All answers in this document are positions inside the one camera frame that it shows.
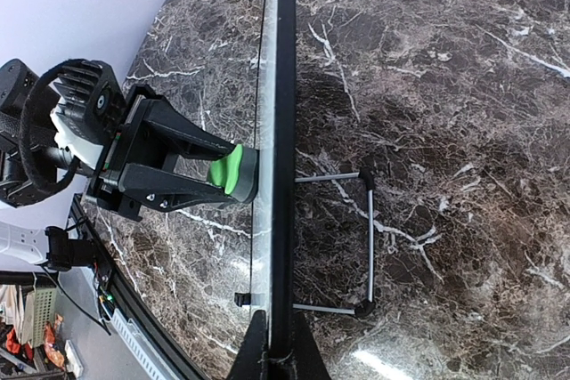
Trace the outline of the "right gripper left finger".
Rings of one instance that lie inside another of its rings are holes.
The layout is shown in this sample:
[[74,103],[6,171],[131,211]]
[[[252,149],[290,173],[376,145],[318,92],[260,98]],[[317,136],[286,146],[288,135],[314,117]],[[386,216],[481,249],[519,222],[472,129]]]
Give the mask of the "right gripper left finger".
[[266,380],[269,373],[267,318],[255,311],[227,380]]

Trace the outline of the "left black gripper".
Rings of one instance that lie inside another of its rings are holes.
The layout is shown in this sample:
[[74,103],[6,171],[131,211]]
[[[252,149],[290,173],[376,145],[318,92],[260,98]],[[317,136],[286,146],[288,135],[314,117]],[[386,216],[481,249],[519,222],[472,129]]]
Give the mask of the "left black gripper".
[[[130,88],[124,113],[111,141],[103,146],[88,183],[85,201],[128,220],[142,219],[142,205],[156,211],[176,211],[203,204],[234,204],[234,198],[207,182],[150,166],[127,164],[143,116],[169,149],[183,158],[215,161],[236,148],[193,124],[166,99],[153,100],[155,96],[146,84]],[[144,100],[151,100],[147,109],[140,106]]]

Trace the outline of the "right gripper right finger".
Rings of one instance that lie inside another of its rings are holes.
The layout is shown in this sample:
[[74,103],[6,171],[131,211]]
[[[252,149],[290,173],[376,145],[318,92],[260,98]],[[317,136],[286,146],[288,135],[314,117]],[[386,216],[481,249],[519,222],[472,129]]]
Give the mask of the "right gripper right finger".
[[293,318],[291,370],[291,378],[295,380],[331,379],[305,315],[301,312],[296,312]]

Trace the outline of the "green whiteboard eraser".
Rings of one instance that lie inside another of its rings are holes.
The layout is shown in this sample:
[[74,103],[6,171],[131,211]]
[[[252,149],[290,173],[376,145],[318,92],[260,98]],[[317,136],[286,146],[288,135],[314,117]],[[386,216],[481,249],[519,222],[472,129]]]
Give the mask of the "green whiteboard eraser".
[[258,151],[238,144],[233,151],[210,164],[207,180],[240,203],[251,202],[258,188]]

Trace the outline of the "white whiteboard black frame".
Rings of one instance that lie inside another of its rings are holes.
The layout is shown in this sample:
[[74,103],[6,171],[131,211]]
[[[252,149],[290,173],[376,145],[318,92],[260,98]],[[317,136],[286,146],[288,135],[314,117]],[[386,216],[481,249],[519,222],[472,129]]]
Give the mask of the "white whiteboard black frame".
[[296,82],[296,0],[264,0],[250,290],[252,310],[265,313],[268,355],[275,360],[285,360],[292,352]]

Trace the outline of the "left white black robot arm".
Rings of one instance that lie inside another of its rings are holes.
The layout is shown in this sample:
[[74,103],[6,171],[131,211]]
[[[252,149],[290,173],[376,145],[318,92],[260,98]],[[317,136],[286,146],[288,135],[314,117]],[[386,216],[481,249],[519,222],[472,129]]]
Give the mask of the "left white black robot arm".
[[43,75],[1,69],[1,199],[30,206],[88,179],[85,198],[139,220],[142,208],[251,200],[257,155],[200,129],[147,85],[123,93],[111,66],[66,60]]

